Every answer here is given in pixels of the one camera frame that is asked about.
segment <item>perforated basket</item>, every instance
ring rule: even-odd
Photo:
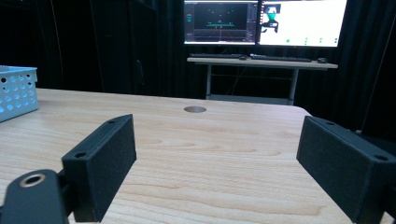
[[[35,70],[0,66],[0,122],[38,109]]]

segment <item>wood grain surface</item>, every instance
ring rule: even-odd
[[[295,159],[308,115],[299,107],[40,89],[37,96],[39,110],[0,123],[1,201],[13,179],[60,171],[61,157],[103,122],[133,114],[137,161],[102,223],[350,223]]]

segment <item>computer mouse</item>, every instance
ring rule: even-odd
[[[326,58],[318,58],[317,62],[318,63],[327,63],[327,59]]]

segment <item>monitor screen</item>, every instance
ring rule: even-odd
[[[347,0],[260,1],[258,44],[337,47]]]
[[[258,1],[184,1],[184,43],[254,45]]]

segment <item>keyboard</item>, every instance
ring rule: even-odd
[[[300,63],[310,63],[312,60],[307,58],[294,58],[294,57],[276,57],[276,56],[266,56],[266,55],[250,55],[252,60],[269,60],[269,61],[283,61],[283,62],[300,62]]]
[[[247,57],[245,54],[206,54],[206,53],[191,53],[192,58],[224,58],[224,59],[239,59],[240,57]]]

